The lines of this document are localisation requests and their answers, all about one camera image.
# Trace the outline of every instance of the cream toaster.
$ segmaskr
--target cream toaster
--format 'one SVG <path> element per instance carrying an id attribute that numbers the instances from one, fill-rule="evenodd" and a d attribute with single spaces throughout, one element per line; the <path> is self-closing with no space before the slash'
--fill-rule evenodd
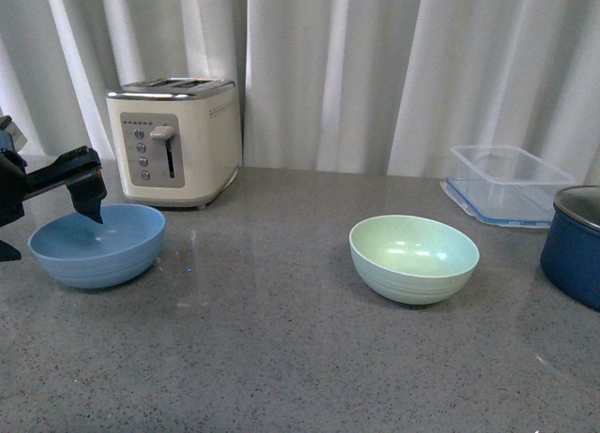
<path id="1" fill-rule="evenodd" d="M 112 138 L 125 196 L 165 207 L 204 207 L 242 159 L 235 83 L 168 78 L 108 91 Z"/>

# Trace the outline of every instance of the gray countertop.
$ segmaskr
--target gray countertop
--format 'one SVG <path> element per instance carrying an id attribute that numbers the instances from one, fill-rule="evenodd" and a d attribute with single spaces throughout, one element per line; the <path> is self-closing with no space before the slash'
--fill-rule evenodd
<path id="1" fill-rule="evenodd" d="M 600 431 L 600 314 L 544 277 L 547 232 L 481 224 L 436 180 L 241 169 L 206 209 L 165 210 L 156 263 L 106 291 L 26 249 L 67 190 L 25 210 L 0 230 L 23 253 L 0 263 L 0 431 Z M 348 233 L 383 214 L 469 235 L 463 290 L 411 307 L 363 283 Z"/>

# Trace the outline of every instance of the blue pot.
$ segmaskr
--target blue pot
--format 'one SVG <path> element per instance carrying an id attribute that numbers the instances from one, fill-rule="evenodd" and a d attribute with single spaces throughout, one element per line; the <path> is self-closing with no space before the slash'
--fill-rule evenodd
<path id="1" fill-rule="evenodd" d="M 540 264 L 565 294 L 600 310 L 600 187 L 569 187 L 554 201 Z"/>

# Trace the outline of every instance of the curtain fold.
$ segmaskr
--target curtain fold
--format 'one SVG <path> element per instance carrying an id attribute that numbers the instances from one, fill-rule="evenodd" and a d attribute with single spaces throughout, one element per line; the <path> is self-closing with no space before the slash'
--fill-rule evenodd
<path id="1" fill-rule="evenodd" d="M 113 157 L 104 92 L 170 76 L 237 83 L 246 166 L 443 177 L 510 144 L 600 184 L 600 0 L 3 0 L 25 153 Z"/>

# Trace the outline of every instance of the toaster control panel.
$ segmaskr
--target toaster control panel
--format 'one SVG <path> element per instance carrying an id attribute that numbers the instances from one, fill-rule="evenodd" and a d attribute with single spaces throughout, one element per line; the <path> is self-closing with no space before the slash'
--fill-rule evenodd
<path id="1" fill-rule="evenodd" d="M 133 185 L 185 185 L 177 116 L 170 113 L 122 112 L 121 128 Z"/>

